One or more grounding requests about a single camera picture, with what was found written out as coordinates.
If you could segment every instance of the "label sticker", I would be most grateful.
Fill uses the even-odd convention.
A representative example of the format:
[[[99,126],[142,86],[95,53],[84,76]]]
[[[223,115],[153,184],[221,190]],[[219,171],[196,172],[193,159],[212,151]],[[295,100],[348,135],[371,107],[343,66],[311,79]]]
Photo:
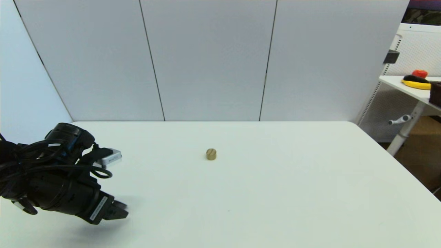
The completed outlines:
[[[98,204],[97,208],[95,208],[95,210],[93,211],[92,215],[90,216],[90,220],[94,220],[96,218],[96,216],[98,215],[98,213],[100,212],[101,208],[103,208],[104,203],[106,203],[107,201],[107,196],[104,196],[103,199],[101,199],[100,203]]]

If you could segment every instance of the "white desk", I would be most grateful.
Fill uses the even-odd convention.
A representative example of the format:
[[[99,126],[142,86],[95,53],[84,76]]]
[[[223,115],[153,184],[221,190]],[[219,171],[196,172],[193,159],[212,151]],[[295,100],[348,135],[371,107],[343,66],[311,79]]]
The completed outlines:
[[[3,200],[0,247],[441,247],[441,203],[352,123],[75,124],[122,151],[100,183],[128,218]]]
[[[415,106],[414,110],[411,113],[412,119],[408,121],[405,125],[403,125],[400,132],[395,136],[392,143],[389,145],[387,149],[387,151],[392,156],[397,153],[399,148],[406,141],[412,128],[415,126],[415,124],[418,122],[418,119],[421,117],[421,114],[423,113],[426,105],[432,106],[435,109],[441,111],[440,107],[429,103],[430,90],[420,90],[406,86],[401,82],[402,79],[403,76],[380,76],[380,81],[382,83],[390,85],[393,88],[396,88],[401,92],[406,93],[418,100],[417,105]],[[441,77],[427,77],[427,80],[441,81]]]

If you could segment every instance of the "white pegboard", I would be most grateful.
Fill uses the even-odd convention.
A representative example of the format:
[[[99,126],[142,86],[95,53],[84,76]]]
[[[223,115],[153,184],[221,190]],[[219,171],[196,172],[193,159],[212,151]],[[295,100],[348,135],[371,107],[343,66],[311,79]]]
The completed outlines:
[[[387,64],[383,75],[407,75],[415,69],[441,76],[441,26],[400,24],[390,49],[400,52],[395,64]]]

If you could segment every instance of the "table leg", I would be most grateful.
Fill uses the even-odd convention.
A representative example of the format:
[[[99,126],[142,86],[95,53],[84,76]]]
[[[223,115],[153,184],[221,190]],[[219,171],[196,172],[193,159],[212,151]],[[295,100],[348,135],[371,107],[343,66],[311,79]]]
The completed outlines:
[[[404,124],[400,132],[395,136],[395,138],[393,138],[392,143],[390,143],[389,147],[387,148],[387,152],[389,152],[389,154],[394,156],[396,152],[398,152],[399,148],[409,137],[409,133],[411,132],[412,128],[415,126],[415,124],[418,122],[419,118],[421,117],[421,114],[425,106],[426,104],[424,102],[418,101],[417,105],[412,111],[411,114],[412,119],[410,119],[410,121]]]

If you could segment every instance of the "black cable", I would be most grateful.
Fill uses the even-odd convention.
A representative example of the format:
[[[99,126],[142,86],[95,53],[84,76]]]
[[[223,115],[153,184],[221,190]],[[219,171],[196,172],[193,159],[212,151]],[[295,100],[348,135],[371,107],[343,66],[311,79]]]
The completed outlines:
[[[81,165],[44,165],[44,166],[37,166],[37,167],[33,167],[31,169],[27,169],[26,173],[35,173],[35,172],[40,172],[40,171],[46,171],[46,170],[55,170],[55,169],[77,169],[77,170],[88,170],[91,171],[95,176],[99,177],[99,178],[103,178],[103,179],[107,179],[107,178],[111,178],[113,176],[113,174],[103,168],[100,167],[96,167],[96,166],[81,166]],[[97,173],[98,172],[102,172],[106,175],[100,175]],[[0,179],[0,183],[2,182],[6,182],[12,179],[15,179],[16,177],[21,177],[24,176],[23,172],[17,172],[14,173],[12,175],[6,176],[2,179]]]

